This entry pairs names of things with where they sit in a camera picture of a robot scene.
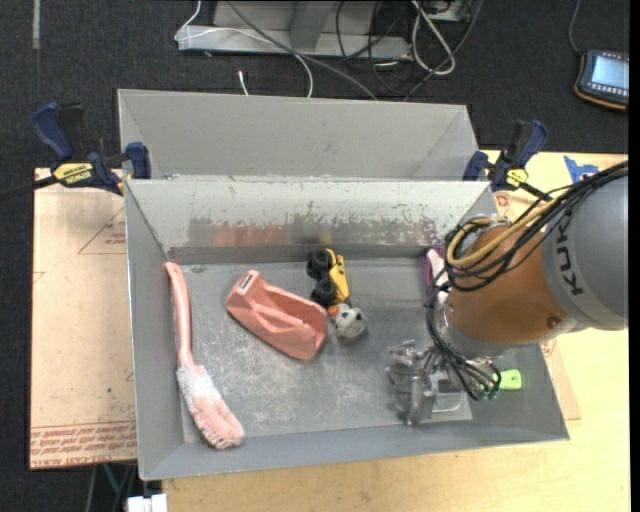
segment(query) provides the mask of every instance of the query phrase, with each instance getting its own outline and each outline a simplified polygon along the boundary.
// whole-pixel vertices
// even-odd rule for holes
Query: clamp
[[[130,161],[133,167],[130,177],[151,177],[149,154],[141,142],[132,142],[127,145],[124,153],[111,157],[105,157],[102,151],[86,152],[81,136],[82,107],[78,104],[58,109],[56,102],[49,103],[33,114],[31,125],[38,138],[56,154],[56,161],[49,168],[51,175],[26,187],[3,192],[0,194],[0,200],[55,183],[69,188],[95,187],[123,195],[122,179],[112,168],[126,161]],[[67,134],[72,135],[73,142]]]
[[[521,188],[539,199],[550,201],[551,196],[527,183],[527,162],[538,153],[547,140],[547,129],[536,120],[518,120],[511,141],[503,147],[495,163],[482,151],[476,151],[464,171],[463,181],[475,181],[487,173],[491,190],[516,190]]]

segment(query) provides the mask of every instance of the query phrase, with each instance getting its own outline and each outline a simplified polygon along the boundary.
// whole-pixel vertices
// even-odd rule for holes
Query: gray bin
[[[417,427],[394,408],[387,349],[431,343],[425,249],[458,222],[495,213],[486,181],[461,181],[476,150],[464,107],[121,91],[120,114],[123,145],[144,142],[153,163],[153,179],[128,180],[125,191],[141,478],[567,437],[537,346],[501,361],[522,372],[519,392],[465,399]],[[305,257],[325,246],[346,258],[352,300],[369,319],[362,339],[344,345],[329,329],[301,362],[224,309],[249,269],[308,297]],[[169,259],[189,285],[195,359],[247,432],[240,447],[208,447],[184,407]]]

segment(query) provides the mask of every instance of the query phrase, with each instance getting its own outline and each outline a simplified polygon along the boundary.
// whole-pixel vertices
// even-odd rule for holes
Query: pink object
[[[311,359],[324,341],[326,310],[267,284],[256,270],[236,282],[225,305],[246,329],[295,359]]]
[[[214,448],[224,450],[238,446],[244,429],[227,407],[204,366],[193,360],[191,351],[191,306],[187,283],[180,265],[165,263],[173,289],[173,303],[178,324],[178,370],[180,391],[194,423]]]

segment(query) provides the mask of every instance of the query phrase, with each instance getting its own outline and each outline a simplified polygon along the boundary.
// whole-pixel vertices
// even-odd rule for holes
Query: screen
[[[620,89],[629,89],[629,63],[609,57],[596,57],[593,82]]]

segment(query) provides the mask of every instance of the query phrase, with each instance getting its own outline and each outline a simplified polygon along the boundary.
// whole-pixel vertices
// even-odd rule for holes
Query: black carpet
[[[628,52],[630,2],[583,4],[574,26],[576,44]],[[52,153],[30,125],[31,114],[51,101],[81,102],[86,138],[103,138],[107,153],[113,153],[119,150],[119,88],[241,94],[237,71],[242,69],[249,73],[252,94],[304,95],[304,70],[291,57],[178,52],[173,34],[194,7],[191,1],[43,0],[40,49],[34,50],[34,2],[4,0],[0,192],[28,185],[34,167],[52,163]],[[545,150],[627,153],[628,114],[593,106],[572,92],[578,71],[567,37],[572,11],[573,2],[485,2],[457,55],[456,70],[426,82],[410,101],[467,105],[484,149],[507,142],[516,119],[537,119],[549,131]],[[462,34],[460,27],[445,32],[451,38]],[[397,94],[380,83],[366,61],[337,66],[383,100],[402,100],[415,83],[381,73]],[[317,66],[312,70],[314,96],[366,98],[343,78]],[[32,473],[27,466],[32,228],[30,195],[0,203],[0,510],[76,511],[85,505],[92,468]],[[122,476],[126,469],[113,471]],[[94,510],[110,510],[112,503],[113,493],[99,472]]]

